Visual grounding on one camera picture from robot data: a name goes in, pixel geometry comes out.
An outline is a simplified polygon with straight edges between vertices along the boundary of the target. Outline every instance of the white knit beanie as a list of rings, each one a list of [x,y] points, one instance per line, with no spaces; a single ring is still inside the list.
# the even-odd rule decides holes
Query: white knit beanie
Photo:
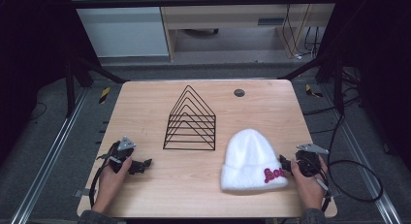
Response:
[[[268,190],[287,184],[281,164],[263,135],[245,129],[231,138],[221,171],[222,190]]]

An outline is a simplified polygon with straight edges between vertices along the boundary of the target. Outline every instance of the sleeve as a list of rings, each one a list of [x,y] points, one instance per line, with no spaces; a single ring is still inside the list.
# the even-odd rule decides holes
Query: sleeve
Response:
[[[92,210],[85,210],[79,218],[78,224],[117,224],[118,220]]]
[[[301,224],[325,224],[326,216],[317,208],[307,209],[301,217]]]

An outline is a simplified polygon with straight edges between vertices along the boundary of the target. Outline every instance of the human hand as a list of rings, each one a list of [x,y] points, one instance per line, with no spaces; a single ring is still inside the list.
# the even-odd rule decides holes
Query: human hand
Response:
[[[318,157],[320,159],[321,168],[325,173],[327,173],[328,168],[326,163],[321,156]],[[319,174],[312,177],[305,177],[301,173],[300,167],[294,159],[291,160],[291,171],[294,175],[294,179],[296,180],[297,192],[299,193],[301,199],[302,208],[304,210],[308,208],[321,209],[326,191],[320,186],[320,184],[318,184],[317,178],[322,181],[323,178]]]
[[[120,190],[124,177],[126,177],[128,170],[131,167],[133,160],[128,157],[121,166],[120,171],[116,174],[110,166],[106,166],[99,177],[99,192],[97,194],[96,202],[91,210],[105,213],[112,200]]]

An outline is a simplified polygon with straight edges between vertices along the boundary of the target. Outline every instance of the wire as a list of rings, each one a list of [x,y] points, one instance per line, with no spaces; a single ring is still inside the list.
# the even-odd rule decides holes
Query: wire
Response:
[[[293,51],[291,50],[290,45],[288,44],[288,41],[285,37],[285,23],[287,22],[288,26],[290,28],[291,36],[293,37],[294,47],[295,47],[296,51],[300,53],[300,56],[304,56],[306,54],[309,54],[310,52],[301,52],[301,51],[299,51],[299,48],[297,47],[297,41],[296,41],[296,38],[294,37],[293,28],[291,27],[291,22],[290,22],[290,18],[289,18],[290,6],[291,6],[290,4],[287,4],[287,12],[286,12],[286,15],[285,15],[285,18],[284,18],[284,21],[283,21],[283,25],[282,25],[282,35],[283,35],[285,44],[287,45],[288,51],[290,51],[290,54],[293,55]]]
[[[350,90],[359,90],[356,86],[351,86],[351,87],[348,87],[347,89],[345,89],[343,92],[342,92],[342,94],[345,94],[345,93],[347,93],[348,91],[350,91]]]
[[[304,48],[306,50],[309,50],[311,53],[311,58],[314,59],[315,57],[317,57],[317,52],[318,52],[318,47],[317,45],[320,45],[321,43],[318,43],[318,32],[319,32],[320,27],[316,27],[315,30],[315,35],[314,35],[314,42],[313,43],[309,43],[307,41],[307,38],[309,36],[309,33],[311,31],[311,27],[308,27],[307,33],[305,34],[305,40],[304,40]]]
[[[320,130],[320,131],[314,131],[314,132],[309,132],[309,134],[322,134],[322,133],[327,133],[333,131],[333,129],[329,129],[329,130]]]
[[[357,76],[354,76],[346,72],[344,69],[342,70],[342,76],[347,82],[354,84],[354,85],[360,85],[361,81],[357,78]]]
[[[361,164],[361,163],[359,163],[359,162],[352,161],[352,160],[343,159],[343,160],[337,160],[337,161],[331,162],[332,145],[333,145],[333,142],[334,142],[334,140],[335,140],[335,135],[336,135],[338,126],[340,125],[340,123],[342,123],[342,121],[343,121],[344,119],[345,119],[345,115],[344,115],[344,114],[341,114],[340,117],[339,117],[339,119],[338,119],[338,121],[337,121],[337,123],[336,123],[336,125],[335,125],[334,131],[332,132],[332,139],[331,139],[331,141],[330,141],[329,154],[328,154],[328,157],[327,157],[330,179],[331,179],[332,183],[335,185],[335,187],[337,187],[337,188],[339,189],[339,191],[341,191],[341,193],[344,194],[344,195],[346,195],[347,197],[352,198],[352,199],[354,199],[354,200],[356,200],[356,201],[359,201],[359,202],[367,202],[367,203],[375,202],[375,201],[379,200],[379,199],[382,197],[383,192],[384,192],[384,188],[383,188],[383,184],[382,184],[382,182],[381,182],[381,179],[377,176],[376,173],[374,173],[374,172],[373,172],[370,168],[368,168],[367,166],[365,166],[365,165],[363,165],[363,164]],[[335,181],[335,179],[333,178],[333,176],[332,176],[332,170],[331,170],[331,166],[332,166],[332,165],[335,165],[335,164],[338,164],[338,163],[354,163],[354,164],[356,164],[356,165],[358,165],[358,166],[363,167],[363,168],[366,169],[367,171],[369,171],[369,172],[377,179],[378,184],[379,184],[379,186],[380,186],[380,192],[378,193],[378,195],[377,195],[375,198],[372,198],[372,199],[363,199],[363,198],[356,197],[356,196],[348,193],[348,192],[345,191],[344,189],[342,189],[341,186],[339,186],[338,183],[337,183],[337,182]]]
[[[345,102],[343,103],[343,104],[344,104],[344,107],[349,106],[350,104],[352,104],[353,101],[356,101],[356,100],[358,100],[358,99],[360,99],[360,96],[356,96],[356,97],[354,97],[354,98],[352,98],[352,99],[349,99],[349,100],[345,101]],[[303,114],[303,115],[311,115],[311,114],[317,114],[317,113],[320,113],[320,112],[330,111],[330,110],[333,110],[333,109],[336,109],[336,106],[332,106],[332,107],[325,108],[325,109],[321,109],[321,110],[306,111],[306,112],[303,112],[302,114]]]

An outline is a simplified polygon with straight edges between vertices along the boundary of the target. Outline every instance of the metal triangle frame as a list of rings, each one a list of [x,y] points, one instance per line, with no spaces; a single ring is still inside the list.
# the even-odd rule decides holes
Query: metal triangle frame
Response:
[[[187,85],[169,115],[163,149],[215,150],[216,115]]]

